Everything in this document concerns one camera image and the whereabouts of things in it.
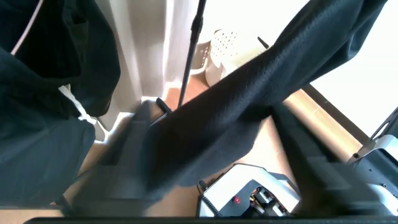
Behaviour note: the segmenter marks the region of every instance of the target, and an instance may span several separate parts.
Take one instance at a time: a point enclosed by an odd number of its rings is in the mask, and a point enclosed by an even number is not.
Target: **red button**
[[[232,200],[234,203],[241,203],[241,199],[238,198],[237,196],[233,197]]]

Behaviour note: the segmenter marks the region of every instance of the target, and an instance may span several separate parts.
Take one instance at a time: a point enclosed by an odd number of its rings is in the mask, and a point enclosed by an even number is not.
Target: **black pole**
[[[191,70],[191,64],[193,60],[193,55],[195,54],[195,49],[199,39],[199,34],[203,26],[203,12],[205,11],[206,0],[199,0],[198,10],[195,18],[193,19],[191,26],[191,41],[189,45],[187,62],[185,64],[184,76],[182,78],[182,86],[180,92],[180,99],[178,100],[178,108],[181,107],[185,96],[185,90],[187,90],[187,84],[189,79],[189,71]]]

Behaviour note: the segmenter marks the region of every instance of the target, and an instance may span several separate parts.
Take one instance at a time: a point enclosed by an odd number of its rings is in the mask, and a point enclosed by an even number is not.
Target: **white cord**
[[[97,122],[96,119],[91,118],[91,116],[86,112],[84,107],[81,105],[81,103],[75,98],[73,93],[66,87],[66,86],[61,86],[58,88],[62,94],[64,94],[70,101],[73,102],[73,104],[76,106],[76,109],[80,112],[80,121],[87,121],[93,125]]]

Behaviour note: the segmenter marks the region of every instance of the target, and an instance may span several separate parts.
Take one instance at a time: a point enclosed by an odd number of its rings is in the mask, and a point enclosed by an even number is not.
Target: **white drawstring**
[[[81,103],[75,98],[75,96],[72,94],[72,92],[66,87],[66,86],[61,86],[58,88],[62,94],[64,94],[70,101],[73,102],[73,104],[76,106],[76,109],[80,112],[80,121],[87,121],[91,124],[95,124],[97,120],[91,118],[91,116],[86,112],[84,107],[81,105]]]

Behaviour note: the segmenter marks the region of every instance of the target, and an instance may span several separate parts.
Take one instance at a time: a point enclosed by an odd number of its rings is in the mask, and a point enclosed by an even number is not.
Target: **white basket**
[[[265,50],[257,36],[250,32],[226,29],[217,31],[211,40],[206,68],[207,83],[209,86],[214,85]]]

